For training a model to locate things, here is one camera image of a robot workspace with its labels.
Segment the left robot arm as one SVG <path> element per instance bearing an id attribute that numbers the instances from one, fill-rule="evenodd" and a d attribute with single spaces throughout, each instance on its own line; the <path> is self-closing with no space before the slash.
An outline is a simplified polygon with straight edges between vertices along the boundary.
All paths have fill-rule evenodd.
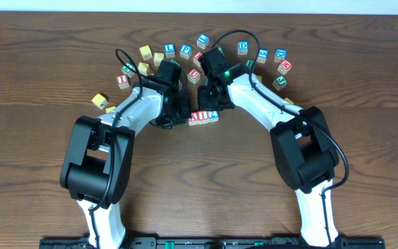
<path id="1" fill-rule="evenodd" d="M 151 121 L 171 128 L 190 114 L 187 86 L 149 76 L 135 84 L 114 110 L 75 121 L 59 182 L 83 209 L 89 248 L 124 244 L 119 202 L 129 183 L 135 137 Z"/>

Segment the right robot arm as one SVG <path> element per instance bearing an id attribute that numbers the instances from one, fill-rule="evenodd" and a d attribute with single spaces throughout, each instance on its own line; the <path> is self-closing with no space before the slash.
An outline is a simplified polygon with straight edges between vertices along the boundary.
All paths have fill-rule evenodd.
<path id="1" fill-rule="evenodd" d="M 337 187 L 334 168 L 348 161 L 321 110 L 290 104 L 242 64 L 203 64 L 202 69 L 207 84 L 198 89 L 199 107 L 208 111 L 240 107 L 269 131 L 276 168 L 296 193 L 302 239 L 309 246 L 333 246 L 339 235 L 330 197 Z"/>

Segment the red letter A block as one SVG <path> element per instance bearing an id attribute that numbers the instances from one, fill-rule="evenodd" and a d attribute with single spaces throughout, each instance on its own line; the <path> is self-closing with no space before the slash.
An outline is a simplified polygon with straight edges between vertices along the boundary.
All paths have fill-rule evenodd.
<path id="1" fill-rule="evenodd" d="M 194 126 L 199 123 L 198 113 L 196 111 L 191 113 L 191 117 L 188 119 L 188 123 L 189 126 Z"/>

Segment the blue number 2 block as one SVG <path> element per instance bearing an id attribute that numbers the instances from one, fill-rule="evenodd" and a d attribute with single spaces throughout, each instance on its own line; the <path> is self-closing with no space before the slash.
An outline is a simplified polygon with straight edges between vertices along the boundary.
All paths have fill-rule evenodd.
<path id="1" fill-rule="evenodd" d="M 209 122 L 217 122 L 219 120 L 219 112 L 218 111 L 209 111 L 208 118 L 209 118 Z"/>

